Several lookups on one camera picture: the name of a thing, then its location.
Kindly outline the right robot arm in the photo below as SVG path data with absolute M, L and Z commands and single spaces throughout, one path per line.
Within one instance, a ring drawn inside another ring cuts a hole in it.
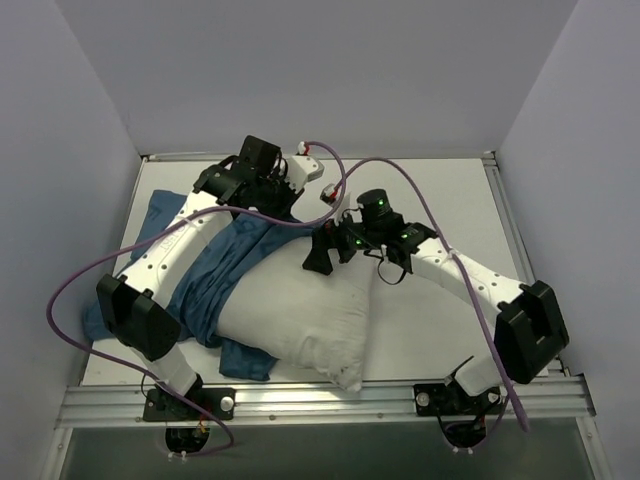
M 551 286 L 531 285 L 504 277 L 473 259 L 447 251 L 432 228 L 407 222 L 394 211 L 383 189 L 357 199 L 358 220 L 350 209 L 329 219 L 312 233 L 306 270 L 330 275 L 329 253 L 342 264 L 357 252 L 373 255 L 444 288 L 472 307 L 480 308 L 487 324 L 489 352 L 470 357 L 454 369 L 444 388 L 444 400 L 455 412 L 475 406 L 480 395 L 507 380 L 530 383 L 569 344 L 569 333 Z

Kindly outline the white pillow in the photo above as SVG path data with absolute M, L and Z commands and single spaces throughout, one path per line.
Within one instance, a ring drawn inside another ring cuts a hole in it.
M 332 253 L 333 272 L 324 276 L 302 268 L 310 249 L 309 237 L 292 240 L 244 274 L 219 314 L 216 333 L 357 392 L 374 262 L 357 255 L 340 264 Z

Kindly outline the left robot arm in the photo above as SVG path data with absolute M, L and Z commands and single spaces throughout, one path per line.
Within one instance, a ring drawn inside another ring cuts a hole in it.
M 179 283 L 235 217 L 291 226 L 291 209 L 321 165 L 301 142 L 284 158 L 280 147 L 249 135 L 238 154 L 204 169 L 162 235 L 119 275 L 97 284 L 102 319 L 110 333 L 143 362 L 169 392 L 166 408 L 179 419 L 202 405 L 200 377 L 178 347 L 181 327 L 168 307 Z

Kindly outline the aluminium right side rail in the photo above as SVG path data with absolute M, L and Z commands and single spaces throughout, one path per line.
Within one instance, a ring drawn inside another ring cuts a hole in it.
M 497 350 L 510 378 L 529 384 L 569 344 L 569 334 L 553 288 L 535 278 L 497 162 L 482 161 L 517 272 L 513 300 L 499 304 Z

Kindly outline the aluminium front rail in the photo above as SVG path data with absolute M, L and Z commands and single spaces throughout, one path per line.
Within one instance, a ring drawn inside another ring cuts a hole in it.
M 368 382 L 345 392 L 322 383 L 234 384 L 230 427 L 346 423 L 434 422 L 417 414 L 410 382 Z M 516 392 L 531 422 L 596 415 L 586 381 L 551 376 L 518 386 Z M 58 428 L 151 427 L 143 420 L 143 396 L 135 385 L 81 386 L 65 393 Z

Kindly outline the aluminium rail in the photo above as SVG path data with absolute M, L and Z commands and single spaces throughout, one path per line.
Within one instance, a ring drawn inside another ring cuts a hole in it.
M 499 304 L 497 350 L 510 378 L 529 384 L 569 344 L 569 334 L 553 288 L 535 278 L 497 162 L 482 161 L 517 272 L 513 300 Z
M 230 153 L 213 153 L 213 152 L 175 152 L 175 153 L 155 153 L 144 155 L 143 158 L 149 162 L 209 162 L 221 161 L 230 156 Z M 484 152 L 479 155 L 462 156 L 462 155 L 448 155 L 448 156 L 387 156 L 390 160 L 481 160 L 484 164 L 490 166 L 497 165 L 497 156 L 495 151 Z
M 234 384 L 230 427 L 346 423 L 434 422 L 417 414 L 410 382 L 368 382 L 345 392 L 322 383 Z M 551 376 L 518 386 L 516 392 L 531 422 L 596 415 L 586 381 Z M 143 396 L 135 385 L 81 386 L 65 393 L 58 428 L 151 427 L 143 420 Z

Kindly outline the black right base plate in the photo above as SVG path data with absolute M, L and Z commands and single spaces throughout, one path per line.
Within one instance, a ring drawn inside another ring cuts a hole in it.
M 503 398 L 497 387 L 477 396 L 468 395 L 455 381 L 413 385 L 414 407 L 420 417 L 476 417 L 497 414 Z

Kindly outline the blue cartoon print pillowcase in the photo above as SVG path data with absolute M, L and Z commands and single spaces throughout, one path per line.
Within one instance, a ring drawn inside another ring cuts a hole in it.
M 186 196 L 155 190 L 136 239 L 140 243 L 164 230 L 179 213 Z M 219 317 L 244 274 L 287 243 L 311 235 L 312 228 L 276 225 L 245 214 L 238 215 L 198 256 L 172 294 L 167 311 L 181 325 L 179 340 L 195 338 L 208 348 L 221 348 L 219 372 L 242 380 L 269 380 L 277 360 L 268 353 L 216 333 Z M 85 310 L 85 336 L 114 338 L 104 325 L 98 300 Z

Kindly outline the aluminium back rail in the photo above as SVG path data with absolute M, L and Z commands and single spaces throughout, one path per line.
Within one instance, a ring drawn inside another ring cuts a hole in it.
M 144 155 L 143 158 L 149 162 L 209 162 L 221 161 L 230 156 L 230 153 L 213 153 L 213 152 L 175 152 L 175 153 L 155 153 Z M 387 156 L 390 160 L 481 160 L 484 164 L 490 166 L 497 165 L 497 156 L 495 151 L 484 152 L 479 155 L 462 156 L 462 155 L 448 155 L 448 156 Z

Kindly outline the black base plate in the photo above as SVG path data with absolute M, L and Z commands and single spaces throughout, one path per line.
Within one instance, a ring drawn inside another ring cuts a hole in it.
M 153 387 L 146 393 L 142 420 L 156 423 L 204 420 L 205 415 L 192 404 L 219 420 L 232 420 L 235 397 L 236 391 L 232 388 L 203 387 L 187 396 L 187 404 L 165 390 Z
M 420 417 L 476 417 L 497 414 L 503 398 L 497 387 L 477 396 L 468 395 L 455 381 L 413 385 L 414 407 Z

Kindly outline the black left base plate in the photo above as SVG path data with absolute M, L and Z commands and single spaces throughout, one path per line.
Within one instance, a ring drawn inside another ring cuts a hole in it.
M 165 390 L 153 387 L 146 393 L 142 420 L 156 423 L 204 420 L 205 415 L 192 404 L 219 420 L 232 420 L 235 397 L 236 391 L 232 388 L 203 387 L 187 396 L 187 404 Z

